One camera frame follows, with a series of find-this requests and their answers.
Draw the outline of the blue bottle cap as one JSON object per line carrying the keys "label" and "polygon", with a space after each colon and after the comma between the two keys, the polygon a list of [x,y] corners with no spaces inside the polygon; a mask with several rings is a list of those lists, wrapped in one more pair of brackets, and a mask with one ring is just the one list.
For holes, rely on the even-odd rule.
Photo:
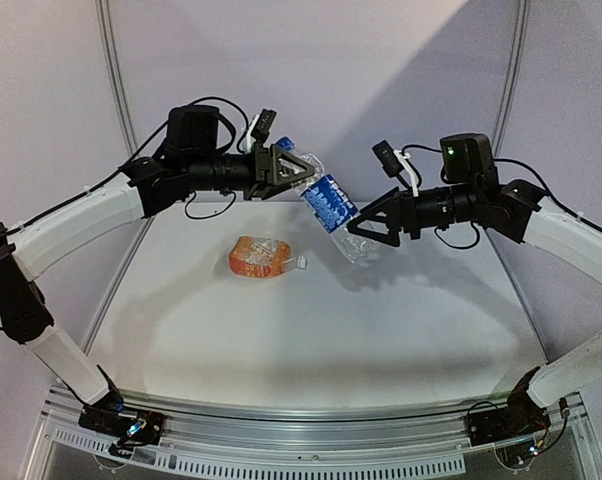
{"label": "blue bottle cap", "polygon": [[285,151],[292,151],[295,149],[294,142],[287,136],[283,136],[276,141],[276,145]]}

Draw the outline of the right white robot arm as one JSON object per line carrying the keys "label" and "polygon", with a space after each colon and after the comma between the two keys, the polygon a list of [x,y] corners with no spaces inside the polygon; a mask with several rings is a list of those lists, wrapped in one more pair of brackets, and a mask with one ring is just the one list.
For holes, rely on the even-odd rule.
{"label": "right white robot arm", "polygon": [[[360,210],[350,233],[397,247],[425,229],[470,223],[542,251],[602,286],[602,228],[570,210],[544,182],[502,183],[488,137],[462,133],[440,140],[443,186],[423,190],[418,176],[401,181]],[[518,436],[539,424],[560,398],[602,377],[602,330],[557,360],[527,372],[511,390],[498,427]]]}

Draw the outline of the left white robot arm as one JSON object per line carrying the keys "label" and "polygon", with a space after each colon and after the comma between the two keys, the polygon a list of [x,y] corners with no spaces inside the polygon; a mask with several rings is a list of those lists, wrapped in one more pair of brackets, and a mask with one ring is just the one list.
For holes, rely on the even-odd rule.
{"label": "left white robot arm", "polygon": [[55,324],[36,281],[92,241],[200,191],[266,200],[314,174],[307,161],[266,142],[275,111],[262,110],[238,134],[216,101],[173,108],[153,155],[134,153],[111,176],[19,227],[0,223],[0,330],[34,353],[109,434],[130,423],[121,394]]}

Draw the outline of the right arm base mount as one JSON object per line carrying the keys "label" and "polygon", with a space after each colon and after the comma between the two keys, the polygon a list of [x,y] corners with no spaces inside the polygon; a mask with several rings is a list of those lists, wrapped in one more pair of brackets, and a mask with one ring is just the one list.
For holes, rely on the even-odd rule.
{"label": "right arm base mount", "polygon": [[553,438],[547,408],[538,407],[522,394],[509,397],[503,406],[490,400],[479,401],[465,414],[470,444],[493,444],[495,458],[503,468],[512,472],[524,470],[562,439],[570,409],[565,397],[559,399],[558,405],[562,425]]}

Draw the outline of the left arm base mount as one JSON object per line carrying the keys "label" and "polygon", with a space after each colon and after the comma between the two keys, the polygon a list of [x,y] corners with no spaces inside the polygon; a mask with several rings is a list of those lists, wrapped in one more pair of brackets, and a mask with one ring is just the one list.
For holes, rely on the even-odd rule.
{"label": "left arm base mount", "polygon": [[129,459],[137,448],[160,443],[166,417],[156,411],[127,408],[122,400],[84,404],[78,425],[114,438],[108,453]]}

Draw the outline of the clear bottle blue label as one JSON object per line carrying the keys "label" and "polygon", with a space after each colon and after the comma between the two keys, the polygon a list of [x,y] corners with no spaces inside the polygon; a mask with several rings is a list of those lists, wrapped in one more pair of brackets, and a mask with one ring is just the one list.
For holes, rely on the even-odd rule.
{"label": "clear bottle blue label", "polygon": [[312,153],[289,151],[315,168],[315,174],[297,184],[293,191],[307,205],[341,255],[350,263],[365,265],[378,258],[379,244],[348,232],[347,224],[359,213],[355,203],[323,163]]}

